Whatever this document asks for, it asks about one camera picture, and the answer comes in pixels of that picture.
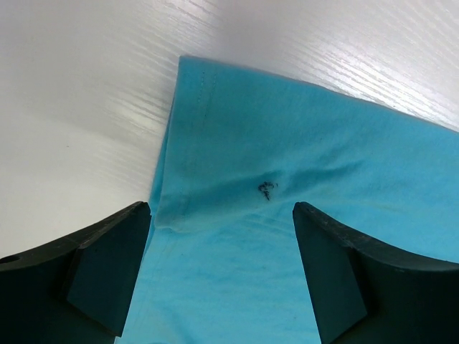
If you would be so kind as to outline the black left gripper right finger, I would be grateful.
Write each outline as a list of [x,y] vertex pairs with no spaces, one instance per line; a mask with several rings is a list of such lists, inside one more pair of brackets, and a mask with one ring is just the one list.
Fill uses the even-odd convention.
[[352,229],[305,202],[293,222],[322,343],[456,343],[458,265]]

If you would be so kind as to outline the turquoise t-shirt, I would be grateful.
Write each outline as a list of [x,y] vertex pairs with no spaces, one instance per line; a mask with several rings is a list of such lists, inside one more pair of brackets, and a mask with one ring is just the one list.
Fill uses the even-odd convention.
[[458,260],[458,134],[182,57],[122,343],[318,343],[292,211]]

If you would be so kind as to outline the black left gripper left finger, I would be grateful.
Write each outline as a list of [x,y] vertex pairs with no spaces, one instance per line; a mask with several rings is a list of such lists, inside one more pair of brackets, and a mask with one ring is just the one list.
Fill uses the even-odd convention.
[[114,343],[151,223],[146,202],[1,258],[2,343]]

